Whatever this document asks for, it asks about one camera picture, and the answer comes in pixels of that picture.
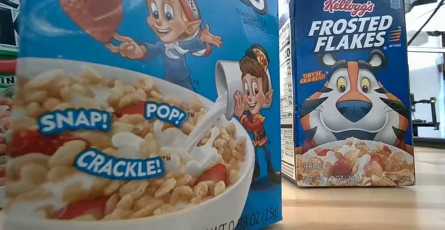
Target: tiger nose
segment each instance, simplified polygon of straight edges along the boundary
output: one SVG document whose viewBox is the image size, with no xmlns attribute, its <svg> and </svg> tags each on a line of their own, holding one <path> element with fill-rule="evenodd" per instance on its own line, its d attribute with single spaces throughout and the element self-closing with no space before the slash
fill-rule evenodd
<svg viewBox="0 0 445 230">
<path fill-rule="evenodd" d="M 366 101 L 341 101 L 337 103 L 337 110 L 351 122 L 358 122 L 363 119 L 373 104 Z"/>
</svg>

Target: red shirt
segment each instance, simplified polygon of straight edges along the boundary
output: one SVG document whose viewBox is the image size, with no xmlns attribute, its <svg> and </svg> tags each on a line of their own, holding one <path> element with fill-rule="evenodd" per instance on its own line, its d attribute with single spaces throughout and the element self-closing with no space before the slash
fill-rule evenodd
<svg viewBox="0 0 445 230">
<path fill-rule="evenodd" d="M 245 130 L 253 133 L 253 144 L 255 146 L 262 146 L 266 144 L 267 135 L 264 131 L 263 122 L 266 118 L 260 114 L 253 115 L 250 112 L 244 114 L 240 118 L 241 124 L 244 126 Z"/>
</svg>

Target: green box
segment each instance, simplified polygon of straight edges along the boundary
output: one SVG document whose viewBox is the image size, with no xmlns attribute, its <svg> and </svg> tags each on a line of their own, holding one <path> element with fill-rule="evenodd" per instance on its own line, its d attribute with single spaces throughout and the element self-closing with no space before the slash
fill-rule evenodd
<svg viewBox="0 0 445 230">
<path fill-rule="evenodd" d="M 0 1 L 0 58 L 17 56 L 20 0 Z"/>
</svg>

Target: pop! text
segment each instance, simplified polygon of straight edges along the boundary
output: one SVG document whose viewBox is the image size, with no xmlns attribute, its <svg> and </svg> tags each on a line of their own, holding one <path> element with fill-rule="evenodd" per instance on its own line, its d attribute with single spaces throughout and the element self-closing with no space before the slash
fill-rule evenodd
<svg viewBox="0 0 445 230">
<path fill-rule="evenodd" d="M 152 120 L 155 117 L 161 121 L 168 122 L 176 127 L 179 127 L 187 119 L 187 112 L 167 103 L 157 103 L 153 101 L 146 102 L 145 119 Z"/>
</svg>

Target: tony the tiger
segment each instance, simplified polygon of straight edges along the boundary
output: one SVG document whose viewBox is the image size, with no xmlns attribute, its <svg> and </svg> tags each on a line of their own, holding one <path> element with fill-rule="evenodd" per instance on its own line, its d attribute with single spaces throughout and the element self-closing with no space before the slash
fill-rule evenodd
<svg viewBox="0 0 445 230">
<path fill-rule="evenodd" d="M 306 134 L 302 152 L 351 137 L 406 151 L 403 138 L 410 125 L 409 110 L 378 80 L 375 70 L 387 64 L 383 52 L 373 50 L 367 61 L 357 62 L 324 54 L 320 64 L 331 68 L 330 80 L 300 107 Z"/>
</svg>

